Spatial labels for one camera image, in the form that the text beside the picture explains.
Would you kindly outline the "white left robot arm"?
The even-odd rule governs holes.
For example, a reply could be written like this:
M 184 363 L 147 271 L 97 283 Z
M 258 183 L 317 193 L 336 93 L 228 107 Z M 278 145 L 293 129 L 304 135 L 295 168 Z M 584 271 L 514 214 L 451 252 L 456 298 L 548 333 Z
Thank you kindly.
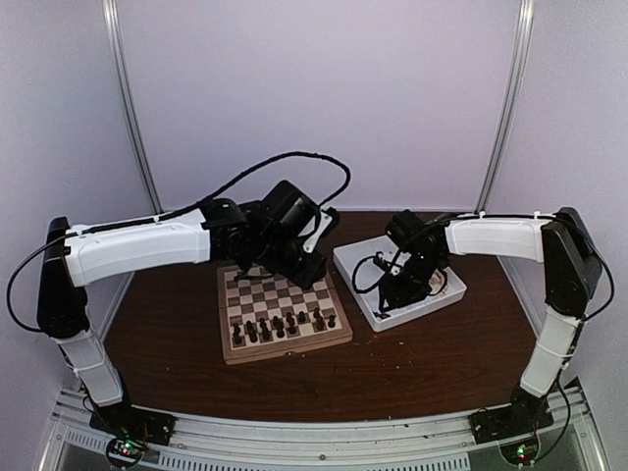
M 181 264 L 232 261 L 242 272 L 258 265 L 309 289 L 326 273 L 320 239 L 337 212 L 316 203 L 288 181 L 260 200 L 236 203 L 210 196 L 192 207 L 102 226 L 50 223 L 43 246 L 28 257 L 42 259 L 35 323 L 21 329 L 52 339 L 121 436 L 134 434 L 141 416 L 126 402 L 123 380 L 109 359 L 88 305 L 91 286 L 123 289 L 135 273 Z

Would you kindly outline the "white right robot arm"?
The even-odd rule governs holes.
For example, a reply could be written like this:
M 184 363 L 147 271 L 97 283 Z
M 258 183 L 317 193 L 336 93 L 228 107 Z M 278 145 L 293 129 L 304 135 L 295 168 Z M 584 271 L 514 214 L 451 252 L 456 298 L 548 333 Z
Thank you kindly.
M 386 228 L 404 262 L 376 255 L 383 275 L 377 282 L 381 311 L 405 307 L 428 296 L 433 274 L 451 256 L 490 255 L 502 263 L 529 318 L 537 340 L 519 380 L 523 394 L 503 411 L 509 432 L 525 432 L 541 416 L 538 400 L 547 396 L 574 354 L 577 338 L 602 275 L 609 269 L 579 211 L 562 207 L 528 215 L 443 214 L 430 222 L 406 210 Z

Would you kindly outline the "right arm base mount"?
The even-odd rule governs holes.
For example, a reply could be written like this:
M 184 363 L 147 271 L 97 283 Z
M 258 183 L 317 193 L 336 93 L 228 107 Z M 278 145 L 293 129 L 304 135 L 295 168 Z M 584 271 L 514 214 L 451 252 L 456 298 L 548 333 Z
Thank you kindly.
M 507 405 L 478 410 L 469 422 L 477 445 L 530 434 L 554 423 L 548 395 L 537 397 L 521 387 L 514 388 Z

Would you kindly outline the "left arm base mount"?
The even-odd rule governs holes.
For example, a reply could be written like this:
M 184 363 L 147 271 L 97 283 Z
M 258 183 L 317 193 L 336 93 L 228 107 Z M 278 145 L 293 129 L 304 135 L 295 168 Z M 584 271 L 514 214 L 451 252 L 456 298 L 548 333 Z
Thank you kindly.
M 89 426 L 124 441 L 133 441 L 141 445 L 168 445 L 176 421 L 171 414 L 133 406 L 128 389 L 123 386 L 120 402 L 107 406 L 92 403 Z

